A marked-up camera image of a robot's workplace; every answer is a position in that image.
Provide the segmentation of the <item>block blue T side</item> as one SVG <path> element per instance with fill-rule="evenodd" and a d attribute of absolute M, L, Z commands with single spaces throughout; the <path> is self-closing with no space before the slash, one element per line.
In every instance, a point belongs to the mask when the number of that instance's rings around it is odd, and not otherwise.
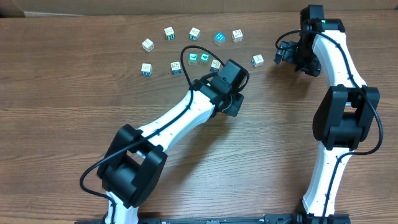
<path fill-rule="evenodd" d="M 252 57 L 251 63 L 254 68 L 261 67 L 264 64 L 264 59 L 261 54 L 254 55 Z"/>

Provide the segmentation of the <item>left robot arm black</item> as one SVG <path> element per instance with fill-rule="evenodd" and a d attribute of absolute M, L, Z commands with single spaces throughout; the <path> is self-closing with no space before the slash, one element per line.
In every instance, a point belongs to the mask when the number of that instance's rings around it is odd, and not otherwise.
<path fill-rule="evenodd" d="M 138 208 L 157 185 L 167 150 L 217 113 L 235 117 L 249 72 L 233 60 L 194 80 L 184 98 L 157 120 L 116 133 L 97 175 L 109 200 L 103 223 L 137 223 Z"/>

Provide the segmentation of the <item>umbrella block blue side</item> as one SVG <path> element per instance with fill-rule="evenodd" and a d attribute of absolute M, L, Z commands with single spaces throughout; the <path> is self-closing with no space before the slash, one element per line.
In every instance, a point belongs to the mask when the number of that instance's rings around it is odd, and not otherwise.
<path fill-rule="evenodd" d="M 210 66 L 210 71 L 218 73 L 219 70 L 220 70 L 220 67 L 221 67 L 221 63 L 218 60 L 213 59 L 212 63 L 211 63 L 211 66 Z"/>

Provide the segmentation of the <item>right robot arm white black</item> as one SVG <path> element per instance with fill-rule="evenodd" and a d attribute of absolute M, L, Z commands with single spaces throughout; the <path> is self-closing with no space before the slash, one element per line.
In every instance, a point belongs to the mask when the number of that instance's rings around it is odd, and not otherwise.
<path fill-rule="evenodd" d="M 323 73 L 327 92 L 313 117 L 312 131 L 318 141 L 317 160 L 310 185 L 293 223 L 349 223 L 348 215 L 335 214 L 335 198 L 345 167 L 377 123 L 383 140 L 381 119 L 376 111 L 380 92 L 368 87 L 358 73 L 346 44 L 341 19 L 327 19 L 323 6 L 309 5 L 300 12 L 298 42 L 278 38 L 275 63 L 295 65 L 295 71 L 317 77 Z"/>

